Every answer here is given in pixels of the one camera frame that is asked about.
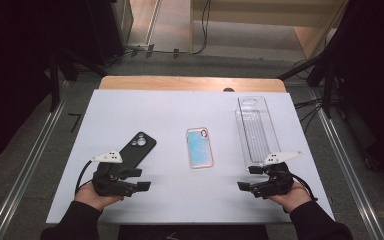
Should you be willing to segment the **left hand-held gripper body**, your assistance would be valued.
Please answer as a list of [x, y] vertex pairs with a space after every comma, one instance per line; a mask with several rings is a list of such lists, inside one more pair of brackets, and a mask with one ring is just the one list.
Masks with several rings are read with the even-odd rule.
[[100, 196], [127, 196], [133, 192], [133, 183], [119, 179], [119, 171], [122, 158], [117, 151], [110, 151], [92, 158], [93, 162], [98, 163], [97, 170], [93, 173], [92, 184], [95, 192]]

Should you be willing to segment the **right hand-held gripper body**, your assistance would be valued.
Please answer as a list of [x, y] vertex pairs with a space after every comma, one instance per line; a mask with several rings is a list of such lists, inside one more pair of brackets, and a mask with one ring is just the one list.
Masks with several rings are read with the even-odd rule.
[[262, 163], [264, 174], [269, 176], [265, 182], [251, 184], [250, 192], [256, 197], [267, 199], [269, 196], [285, 195], [293, 185], [293, 174], [286, 164], [288, 160], [301, 155], [297, 152], [275, 152], [269, 154]]

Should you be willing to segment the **black phone case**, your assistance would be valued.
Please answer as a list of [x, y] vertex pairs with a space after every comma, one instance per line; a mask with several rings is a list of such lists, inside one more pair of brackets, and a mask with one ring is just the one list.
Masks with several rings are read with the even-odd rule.
[[133, 169], [156, 146], [157, 141], [144, 132], [138, 132], [120, 151], [123, 168]]

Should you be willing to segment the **clear plastic slotted rack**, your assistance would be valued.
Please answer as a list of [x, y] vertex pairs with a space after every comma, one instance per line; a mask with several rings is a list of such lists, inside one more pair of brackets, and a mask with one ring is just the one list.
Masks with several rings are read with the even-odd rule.
[[280, 151], [266, 99], [239, 97], [235, 115], [245, 169], [262, 166], [270, 154]]

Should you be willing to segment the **blue phone case pink rim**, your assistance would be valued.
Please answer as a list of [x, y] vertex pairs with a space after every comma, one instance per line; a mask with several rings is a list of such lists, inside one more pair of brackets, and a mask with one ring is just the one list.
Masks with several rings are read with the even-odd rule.
[[193, 169], [213, 166], [212, 149], [205, 127], [188, 129], [186, 133], [189, 164]]

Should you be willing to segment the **person's right hand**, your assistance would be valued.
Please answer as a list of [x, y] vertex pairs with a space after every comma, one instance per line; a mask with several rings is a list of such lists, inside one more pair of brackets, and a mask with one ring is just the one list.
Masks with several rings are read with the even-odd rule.
[[269, 196], [269, 199], [281, 205], [287, 213], [312, 200], [307, 189], [298, 182], [293, 183], [287, 194]]

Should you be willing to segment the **person's left hand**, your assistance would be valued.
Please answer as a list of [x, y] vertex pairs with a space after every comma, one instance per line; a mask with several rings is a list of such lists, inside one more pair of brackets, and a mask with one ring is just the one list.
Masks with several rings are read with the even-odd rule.
[[89, 205], [99, 211], [102, 211], [105, 207], [114, 204], [118, 201], [122, 201], [123, 196], [100, 196], [95, 192], [92, 183], [83, 185], [75, 194], [74, 200], [77, 202]]

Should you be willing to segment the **white board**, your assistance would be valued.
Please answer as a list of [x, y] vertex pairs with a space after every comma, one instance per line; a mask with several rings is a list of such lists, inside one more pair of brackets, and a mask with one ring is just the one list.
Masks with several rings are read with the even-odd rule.
[[[122, 149], [138, 132], [157, 141], [140, 163], [151, 183], [107, 207], [100, 220], [115, 224], [264, 224], [288, 216], [270, 201], [240, 191], [238, 182], [261, 182], [244, 165], [235, 111], [237, 92], [97, 90], [93, 93], [47, 220], [57, 223], [73, 199], [79, 178], [96, 167], [89, 159]], [[209, 131], [214, 164], [189, 165], [186, 133]]]

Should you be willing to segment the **wooden table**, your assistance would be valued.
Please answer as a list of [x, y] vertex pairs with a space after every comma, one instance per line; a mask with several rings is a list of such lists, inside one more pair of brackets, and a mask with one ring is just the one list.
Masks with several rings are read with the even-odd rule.
[[106, 76], [100, 90], [174, 90], [174, 91], [224, 91], [285, 93], [280, 79], [182, 77], [182, 76]]

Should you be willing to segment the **black metal stand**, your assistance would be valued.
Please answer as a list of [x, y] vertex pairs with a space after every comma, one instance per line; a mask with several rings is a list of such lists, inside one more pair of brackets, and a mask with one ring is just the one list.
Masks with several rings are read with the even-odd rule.
[[108, 75], [106, 71], [97, 65], [93, 64], [86, 58], [75, 53], [73, 50], [66, 48], [53, 48], [49, 51], [49, 79], [51, 83], [51, 107], [50, 111], [54, 112], [61, 102], [59, 73], [62, 73], [66, 80], [76, 81], [79, 76], [79, 71], [74, 63], [80, 63], [87, 69], [95, 72], [101, 77]]
[[332, 53], [335, 49], [333, 42], [329, 42], [325, 49], [316, 57], [304, 61], [302, 64], [293, 67], [291, 70], [278, 76], [278, 79], [284, 81], [297, 75], [308, 68], [311, 72], [307, 77], [306, 83], [309, 87], [317, 87], [321, 81], [324, 81], [323, 96], [322, 96], [322, 109], [328, 119], [331, 118], [330, 113], [330, 100], [334, 80], [334, 62], [331, 59]]

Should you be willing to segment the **black curtain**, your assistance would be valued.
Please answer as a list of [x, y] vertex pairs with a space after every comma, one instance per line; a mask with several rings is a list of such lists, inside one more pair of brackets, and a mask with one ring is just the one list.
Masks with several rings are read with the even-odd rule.
[[349, 0], [332, 43], [346, 119], [368, 167], [384, 170], [384, 0]]
[[66, 48], [102, 68], [124, 53], [124, 0], [0, 0], [0, 154], [46, 97], [49, 51]]

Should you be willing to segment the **light wooden shelf unit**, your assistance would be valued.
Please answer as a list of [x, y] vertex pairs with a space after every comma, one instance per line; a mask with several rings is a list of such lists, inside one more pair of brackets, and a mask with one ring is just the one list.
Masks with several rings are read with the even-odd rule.
[[311, 59], [331, 29], [341, 21], [348, 0], [188, 0], [190, 48], [196, 50], [209, 25], [208, 53], [266, 57], [290, 61]]

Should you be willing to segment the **metal floor rail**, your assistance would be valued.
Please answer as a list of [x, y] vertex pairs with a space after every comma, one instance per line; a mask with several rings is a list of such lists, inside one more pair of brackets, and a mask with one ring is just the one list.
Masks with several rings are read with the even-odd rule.
[[352, 164], [345, 142], [321, 104], [317, 103], [316, 107], [305, 133], [333, 216], [351, 229], [355, 240], [384, 240], [383, 226]]
[[3, 236], [5, 235], [5, 232], [22, 200], [22, 197], [64, 107], [65, 100], [62, 100], [56, 105], [54, 111], [48, 114], [47, 119], [41, 128], [41, 131], [36, 138], [15, 183], [0, 207], [0, 240], [3, 239]]

